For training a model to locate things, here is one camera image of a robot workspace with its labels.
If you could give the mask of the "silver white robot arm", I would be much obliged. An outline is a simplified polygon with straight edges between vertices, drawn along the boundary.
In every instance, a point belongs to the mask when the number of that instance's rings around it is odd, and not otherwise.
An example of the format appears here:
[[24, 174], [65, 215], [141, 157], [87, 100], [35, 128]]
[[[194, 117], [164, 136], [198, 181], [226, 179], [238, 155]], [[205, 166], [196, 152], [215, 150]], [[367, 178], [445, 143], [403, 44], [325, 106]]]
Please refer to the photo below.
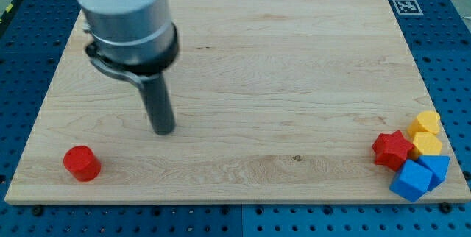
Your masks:
[[91, 64], [104, 75], [142, 90], [162, 83], [179, 51], [168, 0], [77, 0], [93, 41]]

